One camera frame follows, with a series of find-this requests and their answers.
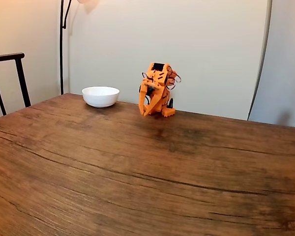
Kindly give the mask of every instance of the chair backrest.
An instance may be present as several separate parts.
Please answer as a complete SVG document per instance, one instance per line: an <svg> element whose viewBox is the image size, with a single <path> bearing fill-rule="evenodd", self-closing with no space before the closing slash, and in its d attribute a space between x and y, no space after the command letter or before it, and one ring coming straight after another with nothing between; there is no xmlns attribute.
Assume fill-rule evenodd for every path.
<svg viewBox="0 0 295 236"><path fill-rule="evenodd" d="M20 86L21 86L21 91L22 91L22 95L23 95L24 104L25 104L25 107L29 107L30 106L30 97L29 97L28 89L26 87L24 71L23 71L23 67L22 67L22 58L24 58L24 57L25 57L24 53L0 55L0 61L15 60L16 69L17 69L18 76L19 76L19 81L20 81ZM6 111L5 111L5 108L4 108L4 105L3 105L1 94L0 94L0 108L1 108L2 114L5 116Z"/></svg>

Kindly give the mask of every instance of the black lamp pole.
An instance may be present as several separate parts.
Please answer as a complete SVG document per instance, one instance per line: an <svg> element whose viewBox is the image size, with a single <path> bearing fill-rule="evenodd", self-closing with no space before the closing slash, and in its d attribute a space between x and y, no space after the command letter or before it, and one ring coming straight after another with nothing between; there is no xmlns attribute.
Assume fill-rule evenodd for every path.
<svg viewBox="0 0 295 236"><path fill-rule="evenodd" d="M68 9L65 14L64 22L63 22L63 8L64 8L64 0L61 0L60 7L60 89L61 95L63 95L63 29L66 29L67 17L71 5L71 1L69 1Z"/></svg>

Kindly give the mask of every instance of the orange robot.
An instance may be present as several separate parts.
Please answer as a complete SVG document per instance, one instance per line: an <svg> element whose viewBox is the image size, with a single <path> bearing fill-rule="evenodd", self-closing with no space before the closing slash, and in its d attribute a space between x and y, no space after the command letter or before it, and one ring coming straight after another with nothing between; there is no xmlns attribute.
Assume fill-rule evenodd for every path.
<svg viewBox="0 0 295 236"><path fill-rule="evenodd" d="M169 117L175 114L173 99L170 98L170 90L175 87L175 82L181 81L180 76L172 70L169 64L152 63L146 73L142 73L143 81L139 93L139 109L143 116L161 112Z"/></svg>

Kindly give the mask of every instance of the wood grain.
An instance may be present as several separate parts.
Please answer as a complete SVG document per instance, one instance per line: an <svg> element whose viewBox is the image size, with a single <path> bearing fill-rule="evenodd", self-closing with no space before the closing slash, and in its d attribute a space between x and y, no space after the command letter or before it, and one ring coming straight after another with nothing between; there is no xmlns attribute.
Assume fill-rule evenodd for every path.
<svg viewBox="0 0 295 236"><path fill-rule="evenodd" d="M0 118L0 236L295 236L295 128L66 94Z"/></svg>

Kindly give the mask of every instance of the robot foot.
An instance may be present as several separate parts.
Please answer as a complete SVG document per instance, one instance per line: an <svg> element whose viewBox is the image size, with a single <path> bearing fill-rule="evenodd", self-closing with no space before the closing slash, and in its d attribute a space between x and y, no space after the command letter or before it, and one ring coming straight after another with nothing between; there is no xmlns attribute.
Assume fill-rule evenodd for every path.
<svg viewBox="0 0 295 236"><path fill-rule="evenodd" d="M175 112L176 112L175 108L163 108L162 109L162 115L164 117L170 117L170 116L174 115Z"/></svg>

